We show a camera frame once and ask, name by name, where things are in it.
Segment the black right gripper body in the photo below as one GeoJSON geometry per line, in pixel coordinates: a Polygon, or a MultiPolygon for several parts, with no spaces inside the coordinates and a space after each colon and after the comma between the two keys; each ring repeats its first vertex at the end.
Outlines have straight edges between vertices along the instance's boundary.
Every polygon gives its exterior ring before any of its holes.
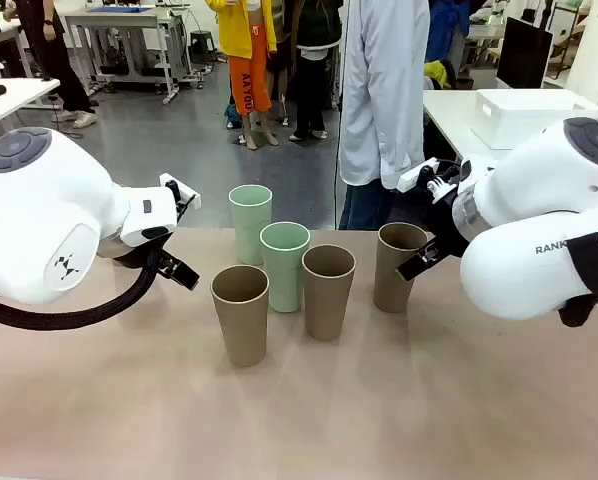
{"type": "Polygon", "coordinates": [[[457,197],[457,192],[453,189],[431,206],[431,232],[441,254],[461,258],[469,241],[459,232],[454,222],[452,207],[457,197]]]}

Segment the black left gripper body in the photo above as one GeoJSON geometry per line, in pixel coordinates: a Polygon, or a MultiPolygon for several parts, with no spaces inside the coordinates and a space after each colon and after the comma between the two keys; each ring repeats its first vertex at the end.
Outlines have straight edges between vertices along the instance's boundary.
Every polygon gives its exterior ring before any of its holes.
{"type": "Polygon", "coordinates": [[[120,265],[155,265],[167,238],[158,238],[137,247],[130,247],[118,238],[106,238],[100,243],[100,257],[120,265]]]}

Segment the brown plastic cup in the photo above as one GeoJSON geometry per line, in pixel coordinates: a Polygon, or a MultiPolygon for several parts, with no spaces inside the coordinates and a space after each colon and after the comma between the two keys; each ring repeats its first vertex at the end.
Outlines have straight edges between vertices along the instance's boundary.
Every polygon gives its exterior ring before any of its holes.
{"type": "Polygon", "coordinates": [[[427,241],[424,230],[408,223],[388,223],[378,230],[373,299],[380,310],[406,311],[413,282],[405,281],[397,268],[427,241]]]}
{"type": "Polygon", "coordinates": [[[250,367],[261,362],[267,351],[267,274],[251,265],[228,267],[212,280],[211,293],[231,364],[250,367]]]}
{"type": "Polygon", "coordinates": [[[345,319],[356,259],[337,245],[317,245],[302,257],[305,330],[313,339],[327,342],[340,337],[345,319]]]}

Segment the light green plastic cup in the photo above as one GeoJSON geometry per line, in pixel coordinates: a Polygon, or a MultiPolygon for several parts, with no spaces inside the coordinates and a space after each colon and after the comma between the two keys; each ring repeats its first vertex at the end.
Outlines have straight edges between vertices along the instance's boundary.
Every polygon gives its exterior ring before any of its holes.
{"type": "Polygon", "coordinates": [[[228,194],[239,260],[262,265],[260,233],[272,221],[273,193],[262,185],[241,185],[228,194]]]}
{"type": "Polygon", "coordinates": [[[298,311],[302,298],[302,258],[310,247],[309,230],[294,222],[271,223],[262,229],[260,242],[269,277],[269,303],[280,313],[298,311]]]}

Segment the white plastic basket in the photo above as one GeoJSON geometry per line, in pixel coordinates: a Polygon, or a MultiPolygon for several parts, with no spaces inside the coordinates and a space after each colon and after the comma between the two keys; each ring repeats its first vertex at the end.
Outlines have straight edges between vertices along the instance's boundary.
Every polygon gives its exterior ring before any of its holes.
{"type": "Polygon", "coordinates": [[[489,148],[510,150],[557,121],[598,118],[598,105],[565,89],[480,89],[469,127],[489,148]]]}

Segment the person in white lab coat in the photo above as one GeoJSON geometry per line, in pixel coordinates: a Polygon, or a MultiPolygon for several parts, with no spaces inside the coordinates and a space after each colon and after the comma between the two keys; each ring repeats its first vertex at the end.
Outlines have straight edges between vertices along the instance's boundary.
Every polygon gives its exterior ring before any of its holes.
{"type": "Polygon", "coordinates": [[[387,221],[401,176],[421,164],[427,0],[350,0],[339,135],[342,230],[387,221]]]}

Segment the yellow green garment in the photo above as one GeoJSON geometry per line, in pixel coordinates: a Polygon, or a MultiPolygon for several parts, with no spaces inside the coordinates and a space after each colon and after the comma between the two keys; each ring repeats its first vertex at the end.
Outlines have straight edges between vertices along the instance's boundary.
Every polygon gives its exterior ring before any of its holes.
{"type": "Polygon", "coordinates": [[[450,90],[452,88],[451,78],[442,61],[436,60],[425,63],[424,76],[426,82],[434,90],[450,90]]]}

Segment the white desk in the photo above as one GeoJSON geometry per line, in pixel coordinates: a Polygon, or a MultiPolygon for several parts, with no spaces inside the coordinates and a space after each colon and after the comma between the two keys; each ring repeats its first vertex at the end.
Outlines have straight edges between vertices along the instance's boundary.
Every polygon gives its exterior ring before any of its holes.
{"type": "Polygon", "coordinates": [[[45,81],[33,78],[4,78],[0,79],[0,85],[6,88],[6,92],[0,95],[2,122],[7,121],[8,117],[19,109],[57,88],[60,82],[57,79],[45,81]]]}

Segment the black monitor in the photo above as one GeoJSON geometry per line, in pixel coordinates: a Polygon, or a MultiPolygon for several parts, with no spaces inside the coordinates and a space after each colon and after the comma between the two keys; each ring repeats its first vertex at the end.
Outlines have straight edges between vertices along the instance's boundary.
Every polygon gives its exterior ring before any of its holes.
{"type": "Polygon", "coordinates": [[[496,79],[513,89],[542,87],[553,46],[553,33],[508,17],[496,79]]]}

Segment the person yellow jacket orange trousers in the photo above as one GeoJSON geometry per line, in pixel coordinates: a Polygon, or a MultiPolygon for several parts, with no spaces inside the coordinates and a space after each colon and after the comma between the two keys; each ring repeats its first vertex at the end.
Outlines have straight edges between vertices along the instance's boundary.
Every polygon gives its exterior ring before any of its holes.
{"type": "Polygon", "coordinates": [[[277,51],[271,0],[204,0],[215,12],[219,42],[228,57],[232,96],[242,118],[246,146],[255,150],[250,115],[257,113],[267,142],[279,144],[271,132],[267,112],[271,100],[267,88],[268,56],[277,51]]]}

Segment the person in black clothes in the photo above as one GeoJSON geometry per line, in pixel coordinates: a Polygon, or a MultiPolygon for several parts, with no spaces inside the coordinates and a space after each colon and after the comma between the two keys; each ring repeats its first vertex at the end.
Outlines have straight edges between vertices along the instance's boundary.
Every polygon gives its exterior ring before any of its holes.
{"type": "Polygon", "coordinates": [[[293,142],[326,139],[323,120],[326,66],[342,37],[343,0],[284,0],[284,32],[289,35],[297,87],[297,127],[293,142]]]}

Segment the person in blue jacket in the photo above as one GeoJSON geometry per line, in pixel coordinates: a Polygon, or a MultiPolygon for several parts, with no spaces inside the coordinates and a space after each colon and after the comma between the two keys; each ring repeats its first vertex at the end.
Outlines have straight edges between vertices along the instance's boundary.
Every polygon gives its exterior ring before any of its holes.
{"type": "Polygon", "coordinates": [[[457,74],[463,49],[470,29],[470,16],[474,13],[472,0],[428,0],[430,25],[425,53],[426,73],[433,72],[433,65],[440,64],[446,72],[445,83],[437,81],[443,89],[457,87],[457,74]]]}

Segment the person in black white shoes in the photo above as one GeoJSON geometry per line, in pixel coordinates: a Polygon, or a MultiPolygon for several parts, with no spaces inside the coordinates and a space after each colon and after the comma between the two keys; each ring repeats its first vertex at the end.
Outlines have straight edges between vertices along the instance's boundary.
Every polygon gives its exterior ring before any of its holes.
{"type": "Polygon", "coordinates": [[[63,38],[64,29],[54,0],[13,0],[15,12],[42,73],[56,79],[63,102],[58,122],[72,122],[75,129],[94,125],[98,118],[79,77],[71,66],[63,38]]]}

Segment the black stool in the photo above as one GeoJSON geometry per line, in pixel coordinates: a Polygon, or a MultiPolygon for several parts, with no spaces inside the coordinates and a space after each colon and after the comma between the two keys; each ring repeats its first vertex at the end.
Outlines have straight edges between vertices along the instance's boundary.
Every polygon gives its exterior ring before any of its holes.
{"type": "Polygon", "coordinates": [[[215,62],[215,53],[215,44],[210,31],[194,30],[190,33],[189,55],[193,64],[212,64],[215,62]]]}

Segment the grey workbench blue top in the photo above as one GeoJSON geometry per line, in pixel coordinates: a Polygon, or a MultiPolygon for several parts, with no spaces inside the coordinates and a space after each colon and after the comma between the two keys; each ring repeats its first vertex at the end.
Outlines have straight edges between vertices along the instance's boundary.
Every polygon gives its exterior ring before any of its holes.
{"type": "Polygon", "coordinates": [[[153,84],[168,105],[190,73],[183,21],[166,7],[87,7],[64,15],[86,93],[116,82],[153,84]],[[121,73],[102,70],[108,50],[125,59],[121,73]]]}

